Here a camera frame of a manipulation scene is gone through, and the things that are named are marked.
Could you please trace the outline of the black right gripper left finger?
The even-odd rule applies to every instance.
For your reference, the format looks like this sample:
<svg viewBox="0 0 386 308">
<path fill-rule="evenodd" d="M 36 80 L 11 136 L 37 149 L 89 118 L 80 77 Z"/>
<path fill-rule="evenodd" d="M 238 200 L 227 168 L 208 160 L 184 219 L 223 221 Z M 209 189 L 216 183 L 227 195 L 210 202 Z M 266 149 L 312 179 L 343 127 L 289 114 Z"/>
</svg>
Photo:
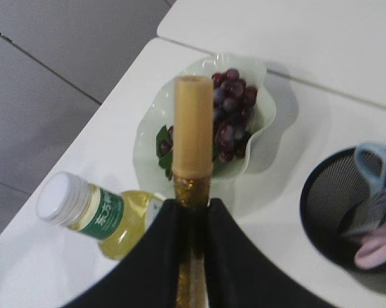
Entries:
<svg viewBox="0 0 386 308">
<path fill-rule="evenodd" d="M 175 307 L 180 264 L 180 218 L 164 201 L 145 235 L 120 263 L 66 307 Z"/>
</svg>

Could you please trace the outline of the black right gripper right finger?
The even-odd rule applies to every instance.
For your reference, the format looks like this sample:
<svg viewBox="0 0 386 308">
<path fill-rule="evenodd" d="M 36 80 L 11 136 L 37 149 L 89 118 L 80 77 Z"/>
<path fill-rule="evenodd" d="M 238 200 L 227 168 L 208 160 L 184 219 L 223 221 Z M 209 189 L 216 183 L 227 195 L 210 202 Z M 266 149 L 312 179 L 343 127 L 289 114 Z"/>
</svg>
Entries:
<svg viewBox="0 0 386 308">
<path fill-rule="evenodd" d="M 330 307 L 268 260 L 219 198 L 207 208 L 204 267 L 210 307 Z"/>
</svg>

